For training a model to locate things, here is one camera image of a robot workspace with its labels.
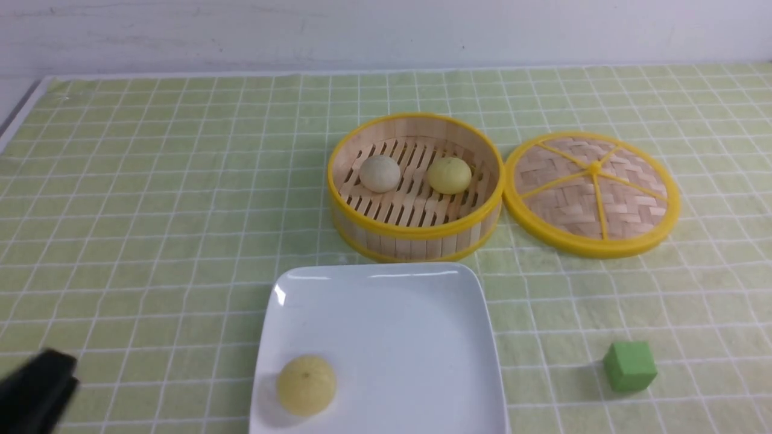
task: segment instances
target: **bamboo steamer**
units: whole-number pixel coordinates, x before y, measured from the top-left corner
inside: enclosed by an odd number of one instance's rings
[[[361,185],[359,169],[387,155],[401,170],[382,194]],[[435,192],[426,171],[436,158],[457,157],[472,181],[457,195]],[[503,203],[504,166],[496,147],[474,127],[434,114],[375,119],[348,134],[327,167],[335,228],[359,253],[380,262],[457,260],[491,235]]]

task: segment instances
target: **green foam block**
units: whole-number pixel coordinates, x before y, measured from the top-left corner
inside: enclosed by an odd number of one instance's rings
[[[654,356],[643,341],[614,342],[603,358],[603,366],[614,392],[644,390],[657,376]]]

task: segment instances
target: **yellow plastic rim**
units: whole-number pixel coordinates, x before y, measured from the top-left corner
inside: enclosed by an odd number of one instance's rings
[[[366,247],[362,246],[358,242],[354,241],[351,237],[346,235],[346,232],[344,232],[338,225],[337,219],[333,217],[333,226],[335,226],[335,229],[338,231],[338,234],[343,239],[343,241],[346,242],[354,251],[359,253],[360,255],[372,259],[375,262],[379,263],[424,263],[424,262],[455,262],[461,259],[466,258],[467,256],[471,255],[475,252],[475,250],[479,249],[480,247],[485,244],[488,239],[493,235],[493,232],[496,230],[496,227],[493,226],[488,233],[486,233],[482,238],[477,240],[474,244],[467,247],[464,250],[459,250],[456,253],[453,253],[452,255],[447,256],[441,256],[436,259],[398,259],[393,256],[386,256],[381,255],[380,253],[373,252],[372,250],[367,249]]]
[[[499,165],[499,173],[500,173],[499,181],[496,183],[496,187],[493,189],[493,193],[488,198],[488,200],[486,200],[475,211],[469,213],[469,215],[465,215],[464,217],[458,220],[455,220],[454,222],[448,222],[448,223],[445,223],[444,225],[429,226],[425,228],[389,225],[387,223],[379,222],[378,220],[375,220],[371,217],[367,217],[366,215],[362,215],[359,212],[356,212],[355,210],[353,210],[346,203],[346,201],[343,200],[343,197],[340,196],[340,193],[335,188],[335,183],[333,182],[333,170],[332,170],[333,161],[335,161],[335,157],[337,156],[338,152],[340,152],[340,149],[343,147],[343,145],[347,143],[353,136],[359,134],[362,130],[372,127],[375,124],[379,124],[380,122],[385,122],[386,120],[405,118],[405,117],[426,117],[429,119],[443,120],[445,122],[455,124],[459,127],[463,127],[473,132],[477,136],[479,136],[480,139],[482,139],[482,141],[486,144],[486,146],[491,150],[491,152],[495,154],[496,161]],[[434,239],[434,238],[451,236],[456,233],[465,231],[473,227],[477,223],[481,222],[482,220],[484,220],[484,218],[489,213],[491,213],[491,211],[493,211],[494,208],[501,202],[501,196],[504,191],[504,184],[505,184],[504,175],[505,175],[504,163],[499,155],[498,149],[496,149],[496,145],[494,145],[493,142],[490,141],[490,139],[485,136],[485,134],[478,131],[472,125],[469,125],[466,122],[462,122],[460,120],[453,119],[451,117],[440,116],[438,114],[428,114],[428,113],[392,114],[389,116],[379,117],[365,124],[362,124],[356,130],[351,131],[346,137],[343,138],[343,140],[338,142],[337,146],[333,150],[332,155],[330,156],[330,161],[327,163],[327,190],[330,192],[330,196],[335,201],[336,206],[342,211],[342,213],[344,213],[346,217],[348,217],[351,221],[355,222],[357,225],[367,230],[368,232],[372,232],[374,234],[378,234],[382,236],[391,236],[399,239]]]
[[[641,192],[653,195],[656,198],[665,200],[668,204],[668,209],[665,212],[665,215],[662,217],[662,221],[660,221],[660,223],[651,231],[635,238],[593,239],[560,230],[542,220],[538,215],[534,214],[526,207],[521,194],[519,194],[515,188],[515,168],[517,167],[517,162],[520,160],[520,157],[522,157],[523,154],[525,154],[526,151],[532,147],[542,146],[545,141],[550,141],[560,137],[586,137],[589,139],[607,141],[608,143],[614,144],[615,148],[604,156],[604,160],[610,157],[611,154],[613,154],[617,149],[625,149],[626,151],[630,151],[631,153],[640,157],[642,160],[646,161],[657,172],[659,177],[662,179],[662,183],[665,184],[665,189],[667,190],[667,198],[663,198],[661,195],[657,195],[654,192],[650,192],[649,190],[634,185],[623,179],[606,175],[604,176],[606,178],[610,178],[613,181],[621,182],[622,184],[636,188]],[[580,163],[579,161],[575,161],[574,158],[569,159],[573,160],[574,163]],[[582,171],[577,175],[569,175],[567,177],[552,181],[549,184],[537,188],[537,190],[528,192],[527,195],[532,195],[537,191],[541,191],[545,188],[549,188],[550,186],[559,184],[560,182],[566,181],[569,178],[575,178],[582,175],[590,175],[595,185],[595,200],[599,203],[598,212],[601,220],[601,230],[605,235],[605,214],[603,211],[602,200],[600,198],[600,188],[598,186],[597,175],[594,175],[592,168],[590,168],[587,164],[580,163],[579,166],[587,170]],[[512,217],[514,217],[515,220],[532,236],[540,239],[552,247],[555,247],[556,249],[565,250],[569,253],[573,253],[574,255],[589,256],[599,259],[622,258],[626,256],[639,255],[656,247],[659,243],[662,242],[662,240],[667,238],[670,231],[672,231],[673,227],[676,225],[679,214],[681,212],[681,199],[679,196],[678,186],[664,167],[662,167],[656,160],[651,158],[646,153],[640,151],[636,147],[633,147],[632,145],[620,141],[616,138],[604,136],[602,134],[588,133],[584,131],[566,131],[537,137],[516,148],[515,151],[506,159],[506,164],[504,167],[506,172],[504,202],[507,209],[509,209],[510,213],[512,214]]]

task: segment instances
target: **white wall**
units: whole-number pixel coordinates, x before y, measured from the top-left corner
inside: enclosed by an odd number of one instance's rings
[[[772,0],[0,0],[0,76],[772,59]]]

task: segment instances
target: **lid center knob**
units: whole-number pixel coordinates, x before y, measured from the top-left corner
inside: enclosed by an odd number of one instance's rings
[[[587,170],[590,172],[590,175],[597,175],[601,173],[601,162],[593,161],[590,163],[590,166],[587,168]]]

